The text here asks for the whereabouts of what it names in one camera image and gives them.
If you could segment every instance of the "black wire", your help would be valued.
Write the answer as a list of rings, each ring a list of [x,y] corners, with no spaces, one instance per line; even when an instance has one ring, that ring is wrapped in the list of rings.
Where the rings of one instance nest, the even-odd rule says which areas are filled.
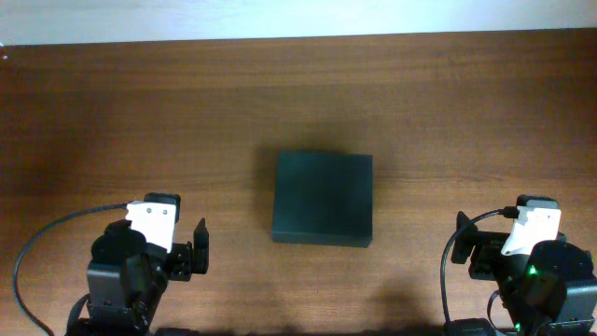
[[[516,334],[516,330],[514,330],[514,329],[499,329],[493,323],[493,320],[492,320],[492,306],[493,306],[493,302],[495,301],[495,299],[497,299],[498,296],[500,296],[500,291],[496,290],[492,294],[492,296],[489,298],[489,301],[487,302],[487,319],[489,320],[489,323],[492,325],[492,327],[495,329],[495,331],[498,331],[498,332],[500,332],[500,333],[502,333],[504,335],[514,335],[514,334]]]
[[[44,233],[59,226],[60,224],[63,224],[65,221],[68,221],[73,218],[85,216],[88,214],[105,211],[105,210],[126,209],[126,207],[127,207],[126,203],[103,205],[103,206],[98,206],[98,207],[94,207],[91,209],[79,211],[74,214],[62,217],[60,219],[56,219],[53,222],[46,225],[42,230],[38,231],[29,240],[29,242],[27,242],[27,244],[25,244],[25,246],[22,248],[21,252],[19,253],[19,256],[17,257],[17,261],[15,262],[15,267],[12,269],[12,291],[13,291],[13,293],[15,295],[15,299],[17,300],[17,303],[21,307],[22,311],[29,317],[29,319],[31,319],[31,321],[33,323],[35,323],[38,327],[40,327],[42,330],[44,330],[47,333],[47,335],[54,336],[54,332],[46,324],[44,324],[44,322],[40,321],[39,318],[35,317],[35,315],[33,313],[31,313],[29,308],[27,308],[27,306],[25,305],[25,302],[22,300],[21,294],[19,293],[19,267],[21,266],[21,262],[22,262],[22,259],[25,257],[25,254],[27,254],[27,252],[29,252],[29,250],[31,249],[33,244],[37,241],[37,239],[39,239],[39,237],[41,237]]]
[[[446,324],[450,324],[450,313],[448,312],[448,298],[446,297],[446,261],[448,260],[448,255],[450,254],[451,245],[454,244],[456,238],[458,238],[459,235],[466,231],[466,229],[470,228],[471,225],[487,217],[501,215],[503,211],[504,209],[493,210],[483,215],[474,217],[468,222],[467,225],[464,225],[463,227],[458,229],[450,237],[450,240],[448,240],[448,242],[446,243],[446,248],[444,248],[444,254],[441,256],[441,268],[439,269],[439,283],[441,284],[441,303],[444,308],[444,317],[446,318]]]

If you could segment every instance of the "wood grain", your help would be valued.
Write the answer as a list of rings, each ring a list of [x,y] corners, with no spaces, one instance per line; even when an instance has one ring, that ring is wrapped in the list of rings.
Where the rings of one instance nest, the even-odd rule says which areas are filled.
[[[443,322],[439,258],[456,213],[520,193],[560,201],[597,245],[597,31],[11,47],[0,62],[1,333],[39,333],[10,269],[50,220],[177,192],[176,241],[201,217],[210,271],[171,283],[153,329],[358,332]],[[276,153],[372,154],[370,248],[270,238]],[[44,237],[21,268],[30,308],[63,334],[90,245],[122,212]],[[492,218],[487,230],[509,231]],[[493,283],[450,265],[453,318]],[[507,315],[496,312],[501,325]]]

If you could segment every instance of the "black cable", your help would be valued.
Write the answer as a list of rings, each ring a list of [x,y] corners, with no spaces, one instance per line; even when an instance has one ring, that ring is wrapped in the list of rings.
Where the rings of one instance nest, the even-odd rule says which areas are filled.
[[[83,297],[75,303],[75,305],[71,309],[71,313],[68,315],[68,321],[66,321],[66,333],[68,333],[70,329],[72,329],[75,326],[76,322],[78,321],[78,318],[81,316],[83,307],[85,307],[85,303],[87,303],[87,301],[89,300],[90,294],[87,293],[83,295]]]
[[[59,226],[60,224],[63,224],[65,221],[68,221],[73,218],[85,216],[88,214],[105,211],[105,210],[126,209],[126,207],[127,207],[126,203],[103,205],[103,206],[98,206],[98,207],[94,207],[91,209],[79,211],[74,214],[62,217],[60,219],[56,219],[53,222],[46,225],[42,230],[38,231],[29,240],[29,242],[27,242],[27,244],[25,244],[25,246],[22,248],[21,252],[19,253],[19,256],[17,257],[17,261],[15,262],[15,267],[12,269],[12,291],[15,295],[15,299],[17,300],[17,303],[19,304],[19,306],[21,307],[23,312],[29,317],[29,319],[31,319],[31,321],[33,323],[35,323],[38,327],[40,327],[42,330],[44,330],[47,333],[47,335],[54,336],[54,332],[47,325],[45,325],[42,321],[40,321],[39,318],[35,317],[35,315],[33,313],[31,313],[29,308],[27,308],[27,306],[25,305],[25,302],[22,300],[21,294],[19,293],[19,267],[21,266],[21,262],[22,262],[22,259],[25,257],[25,254],[27,254],[27,252],[29,252],[29,250],[31,249],[33,244],[44,233],[54,229],[55,227]]]
[[[468,229],[471,225],[487,217],[502,215],[504,211],[504,209],[498,209],[474,217],[468,222],[467,225],[464,225],[460,229],[458,229],[450,237],[450,240],[448,240],[448,242],[446,243],[446,248],[444,248],[444,254],[441,256],[441,268],[439,269],[439,282],[441,284],[441,303],[444,308],[444,317],[446,318],[446,324],[450,324],[450,313],[448,312],[448,298],[446,297],[446,261],[448,260],[448,255],[450,254],[450,247],[452,246],[452,244],[454,244],[456,238],[458,238],[458,236],[461,235],[464,231],[466,231],[466,229]]]
[[[492,320],[492,306],[493,306],[493,302],[495,301],[495,299],[497,299],[498,296],[500,296],[500,291],[496,290],[492,294],[492,296],[489,298],[489,301],[487,302],[487,319],[489,320],[489,323],[492,325],[492,327],[496,331],[499,331],[499,332],[501,332],[504,335],[513,335],[513,334],[516,334],[516,330],[514,330],[514,329],[499,329],[493,323],[493,320]]]

